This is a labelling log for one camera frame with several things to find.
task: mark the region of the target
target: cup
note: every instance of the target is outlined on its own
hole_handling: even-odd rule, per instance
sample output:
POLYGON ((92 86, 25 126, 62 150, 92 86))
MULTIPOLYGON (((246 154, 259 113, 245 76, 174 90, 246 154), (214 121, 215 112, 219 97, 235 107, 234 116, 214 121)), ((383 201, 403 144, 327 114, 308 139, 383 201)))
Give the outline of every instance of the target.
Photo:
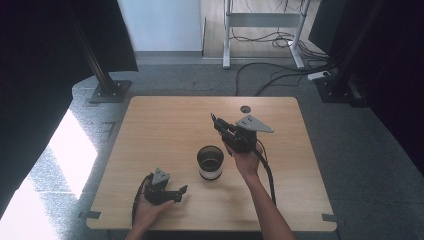
POLYGON ((222 174, 224 153, 215 146, 205 146, 197 153, 199 173, 206 180, 216 180, 222 174))

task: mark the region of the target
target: human arm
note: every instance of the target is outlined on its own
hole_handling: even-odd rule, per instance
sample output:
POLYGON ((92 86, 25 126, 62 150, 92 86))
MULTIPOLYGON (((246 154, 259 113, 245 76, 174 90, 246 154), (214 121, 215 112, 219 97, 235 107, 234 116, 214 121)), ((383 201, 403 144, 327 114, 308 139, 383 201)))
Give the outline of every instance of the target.
POLYGON ((162 203, 161 205, 153 205, 144 198, 144 188, 137 205, 133 226, 125 240, 141 240, 147 229, 155 222, 160 213, 168 209, 174 204, 174 200, 162 203))
MULTIPOLYGON (((262 185, 258 176, 259 159, 253 152, 236 153, 233 149, 226 145, 228 151, 233 155, 237 169, 246 182, 252 196, 256 214, 258 216, 259 225, 265 240, 293 240, 295 239, 293 232, 281 215, 278 208, 272 202, 270 196, 262 185)), ((262 148, 258 145, 258 151, 262 152, 262 148)))

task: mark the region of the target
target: white wall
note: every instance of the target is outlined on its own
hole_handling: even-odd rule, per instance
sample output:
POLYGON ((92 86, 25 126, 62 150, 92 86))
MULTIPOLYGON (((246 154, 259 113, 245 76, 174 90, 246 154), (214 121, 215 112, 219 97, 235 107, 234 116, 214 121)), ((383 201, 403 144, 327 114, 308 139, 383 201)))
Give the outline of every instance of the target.
POLYGON ((201 51, 199 0, 119 0, 134 51, 201 51))

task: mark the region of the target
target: wooden table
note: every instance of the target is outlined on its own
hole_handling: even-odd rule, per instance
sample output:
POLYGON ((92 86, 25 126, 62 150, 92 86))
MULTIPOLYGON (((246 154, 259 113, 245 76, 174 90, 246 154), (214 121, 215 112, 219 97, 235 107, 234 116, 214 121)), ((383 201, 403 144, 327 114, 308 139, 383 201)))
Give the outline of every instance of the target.
MULTIPOLYGON (((290 97, 134 97, 128 107, 91 211, 93 229, 128 229, 143 178, 156 167, 171 174, 167 190, 188 185, 181 203, 159 217, 154 230, 260 230, 250 193, 234 160, 225 154, 222 176, 199 175, 198 150, 215 145, 226 153, 210 113, 229 123, 251 114, 274 133, 258 133, 274 176, 277 206, 293 231, 334 231, 336 223, 296 99, 290 97)), ((262 183, 269 191, 265 170, 262 183)))

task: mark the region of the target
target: human hand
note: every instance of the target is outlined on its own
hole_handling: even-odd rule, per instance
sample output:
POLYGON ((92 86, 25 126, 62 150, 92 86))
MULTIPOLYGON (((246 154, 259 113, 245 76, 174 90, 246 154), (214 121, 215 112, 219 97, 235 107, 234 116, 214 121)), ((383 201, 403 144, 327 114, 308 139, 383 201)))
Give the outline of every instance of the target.
MULTIPOLYGON (((258 177, 258 166, 260 160, 253 151, 250 151, 248 153, 237 153, 226 143, 224 143, 224 145, 234 157, 237 169, 239 170, 241 176, 245 181, 249 180, 252 177, 258 177)), ((263 149, 259 143, 256 143, 256 149, 260 154, 262 154, 263 149)))
POLYGON ((149 181, 150 180, 146 181, 141 190, 142 194, 138 200, 134 223, 126 240, 141 239, 147 229, 155 222, 156 218, 175 203, 174 200, 169 200, 161 205, 153 205, 147 201, 144 197, 144 191, 149 181))

